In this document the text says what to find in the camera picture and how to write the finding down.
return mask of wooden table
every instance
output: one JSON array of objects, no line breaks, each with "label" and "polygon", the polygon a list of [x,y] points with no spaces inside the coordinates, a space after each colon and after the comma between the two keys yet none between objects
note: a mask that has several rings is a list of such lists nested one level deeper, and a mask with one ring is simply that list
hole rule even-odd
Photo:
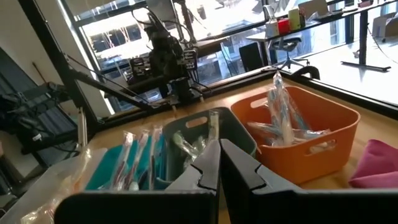
[{"label": "wooden table", "polygon": [[[197,113],[199,111],[208,110],[217,106],[230,107],[233,103],[267,91],[271,87],[272,80],[266,80],[254,85],[246,86],[244,88],[231,91],[222,95],[218,95],[205,100],[205,102],[197,103],[185,108],[179,108],[175,113],[173,111],[164,112],[161,114],[153,115],[148,118],[140,119],[135,122],[127,123],[123,126],[109,129],[97,134],[89,143],[92,149],[107,147],[111,148],[122,143],[123,131],[130,131],[139,134],[139,131],[144,128],[151,128],[152,125],[165,125],[175,119]],[[304,189],[343,189],[348,188],[347,183],[350,176],[353,174],[358,160],[360,159],[364,147],[368,140],[378,139],[386,142],[392,146],[398,146],[398,121],[373,113],[358,106],[349,104],[343,100],[331,97],[319,91],[315,91],[308,87],[298,85],[294,82],[285,80],[286,85],[295,85],[301,88],[310,90],[325,98],[331,99],[342,105],[348,106],[361,114],[361,121],[358,124],[356,131],[353,148],[351,151],[349,162],[340,171],[330,174],[328,176],[315,179],[300,186]],[[229,216],[227,210],[220,210],[219,223],[229,223]]]}]

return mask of packaged toothbrush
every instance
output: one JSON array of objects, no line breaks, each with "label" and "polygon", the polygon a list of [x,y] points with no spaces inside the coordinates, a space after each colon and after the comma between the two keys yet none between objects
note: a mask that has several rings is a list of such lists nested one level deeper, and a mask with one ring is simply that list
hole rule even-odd
[{"label": "packaged toothbrush", "polygon": [[124,175],[128,169],[127,159],[130,153],[132,143],[135,135],[129,132],[124,132],[124,139],[122,145],[122,151],[116,162],[115,169],[111,176],[111,189],[122,190],[124,184]]},{"label": "packaged toothbrush", "polygon": [[138,148],[136,151],[136,154],[134,156],[134,161],[132,163],[132,166],[125,176],[125,181],[124,181],[124,189],[125,190],[139,190],[138,186],[138,180],[135,180],[134,174],[136,173],[137,167],[139,165],[139,161],[142,156],[142,152],[144,151],[144,148],[147,145],[149,138],[149,131],[148,130],[143,130],[141,132],[141,135],[138,139]]},{"label": "packaged toothbrush", "polygon": [[162,135],[162,127],[154,127],[152,131],[152,139],[150,142],[150,153],[149,153],[149,168],[148,168],[149,190],[155,189],[155,178],[157,173],[155,161],[157,159],[157,153],[159,153],[159,141],[161,135]]}]

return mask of black desk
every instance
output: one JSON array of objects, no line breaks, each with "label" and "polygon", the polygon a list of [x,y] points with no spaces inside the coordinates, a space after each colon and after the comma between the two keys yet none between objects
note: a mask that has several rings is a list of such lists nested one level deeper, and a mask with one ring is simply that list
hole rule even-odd
[{"label": "black desk", "polygon": [[[261,32],[258,34],[251,35],[251,36],[247,37],[247,39],[256,41],[260,44],[260,50],[261,50],[261,54],[262,54],[262,59],[264,61],[264,66],[267,66],[269,64],[268,64],[268,59],[267,59],[266,42],[274,40],[274,39],[279,39],[281,37],[285,37],[289,34],[294,34],[294,33],[301,32],[301,31],[304,31],[307,29],[311,29],[311,28],[314,28],[314,27],[317,27],[320,25],[334,22],[334,21],[337,21],[342,18],[360,14],[361,17],[360,17],[360,23],[359,23],[359,62],[358,63],[342,62],[342,64],[356,66],[356,67],[363,67],[363,68],[368,68],[368,69],[374,69],[374,70],[386,71],[386,70],[390,69],[390,67],[377,67],[377,66],[372,66],[372,65],[366,65],[366,41],[368,38],[368,11],[371,9],[375,9],[377,7],[385,6],[387,4],[390,4],[390,3],[393,3],[396,1],[398,1],[398,0],[387,0],[387,1],[381,1],[380,3],[377,3],[377,1],[374,1],[373,5],[371,5],[371,6],[358,8],[357,11],[344,13],[340,17],[333,17],[330,19],[325,19],[325,20],[322,20],[321,22],[313,22],[309,25],[307,24],[307,26],[305,26],[301,29],[293,30],[287,34],[282,34],[282,35],[277,35],[277,36],[266,38],[266,33]],[[271,60],[271,64],[277,63],[275,52],[270,53],[270,60]]]}]

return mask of toothbrush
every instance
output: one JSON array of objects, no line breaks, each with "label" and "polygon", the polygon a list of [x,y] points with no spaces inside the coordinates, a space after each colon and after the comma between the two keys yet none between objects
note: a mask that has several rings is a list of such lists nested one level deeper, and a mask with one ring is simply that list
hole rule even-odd
[{"label": "toothbrush", "polygon": [[148,130],[144,130],[138,140],[138,149],[136,152],[136,156],[134,157],[134,162],[132,163],[131,169],[127,174],[124,182],[124,189],[126,190],[139,190],[138,183],[134,181],[134,174],[136,173],[139,161],[142,156],[142,152],[144,151],[147,142],[148,142]]},{"label": "toothbrush", "polygon": [[121,183],[123,183],[123,173],[127,168],[127,159],[130,154],[130,149],[132,146],[132,142],[134,140],[134,135],[131,133],[125,133],[124,143],[122,147],[122,151],[120,152],[117,168],[112,175],[112,183],[111,188],[116,190],[121,190]]}]

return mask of electronic device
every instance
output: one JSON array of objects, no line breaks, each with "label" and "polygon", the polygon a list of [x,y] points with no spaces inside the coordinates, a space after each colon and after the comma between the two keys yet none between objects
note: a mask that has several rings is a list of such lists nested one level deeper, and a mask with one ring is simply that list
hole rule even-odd
[{"label": "electronic device", "polygon": [[201,95],[197,88],[191,88],[190,74],[198,68],[197,52],[189,43],[183,44],[183,50],[181,43],[170,35],[154,12],[149,10],[148,15],[150,22],[141,23],[145,25],[144,30],[153,49],[147,57],[130,59],[132,76],[127,81],[129,89],[143,93],[159,88],[163,98],[173,95],[179,101],[189,101],[195,95]]}]

